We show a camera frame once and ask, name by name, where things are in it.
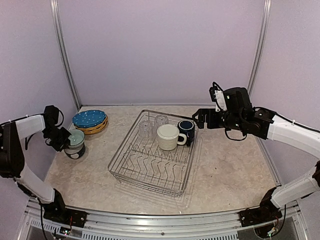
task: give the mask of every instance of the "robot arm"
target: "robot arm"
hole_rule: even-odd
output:
[[[320,131],[290,121],[275,111],[252,107],[248,92],[243,87],[222,91],[213,82],[209,92],[216,108],[202,108],[192,116],[200,129],[205,127],[205,123],[208,129],[224,128],[227,137],[228,131],[238,130],[243,136],[252,134],[261,139],[282,142],[320,159]],[[246,227],[280,218],[279,208],[317,191],[320,191],[320,161],[299,178],[270,189],[259,208],[240,212],[241,224]]]
[[[42,132],[47,145],[60,152],[67,148],[71,135],[64,127],[58,128],[60,110],[51,105],[44,113],[26,116],[0,125],[0,176],[12,178],[30,197],[37,197],[44,208],[45,219],[62,224],[84,227],[87,213],[66,208],[61,194],[38,178],[25,163],[20,141]]]

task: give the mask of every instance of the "beige surface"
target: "beige surface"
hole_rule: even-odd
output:
[[[101,106],[109,122],[100,133],[85,137],[85,155],[73,160],[59,152],[46,182],[59,190],[70,206],[131,214],[210,213],[259,204],[274,187],[265,159],[253,136],[228,140],[223,129],[200,129],[187,188],[170,197],[118,182],[108,164],[143,109],[191,116],[199,106]],[[93,109],[83,107],[81,111]],[[239,132],[230,136],[241,138]]]

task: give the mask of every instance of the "clear glass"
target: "clear glass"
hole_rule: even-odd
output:
[[[152,121],[144,120],[139,123],[139,136],[141,138],[151,138],[153,136],[153,123]]]
[[[153,127],[153,134],[157,134],[157,130],[161,125],[168,124],[169,119],[165,115],[158,115],[154,118],[154,127]]]

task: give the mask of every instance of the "cup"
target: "cup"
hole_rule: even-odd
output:
[[[157,135],[157,130],[161,125],[165,125],[169,123],[169,119],[165,115],[158,115],[154,118],[154,127],[153,132],[154,135]]]
[[[177,145],[184,145],[187,141],[187,136],[183,133],[179,133],[179,129],[172,124],[161,125],[157,131],[157,140],[159,148],[165,151],[171,151],[177,147]]]
[[[139,136],[141,138],[150,138],[153,133],[153,123],[152,121],[144,120],[139,123]]]
[[[71,133],[69,136],[70,144],[64,149],[64,153],[71,159],[78,159],[86,152],[85,134],[78,129],[72,129],[69,132]]]
[[[177,125],[179,132],[181,134],[186,135],[187,140],[186,140],[186,145],[188,147],[191,146],[191,143],[195,139],[195,132],[196,132],[196,127],[193,121],[191,120],[182,120],[178,123]]]

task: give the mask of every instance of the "dish rack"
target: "dish rack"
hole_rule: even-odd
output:
[[[148,120],[154,123],[155,117],[165,115],[169,124],[177,125],[189,117],[152,110],[143,110],[133,123],[126,137],[108,165],[110,173],[120,181],[132,185],[180,197],[187,187],[193,161],[193,150],[198,128],[191,146],[178,145],[174,150],[159,148],[156,134],[151,138],[139,136],[139,123]]]

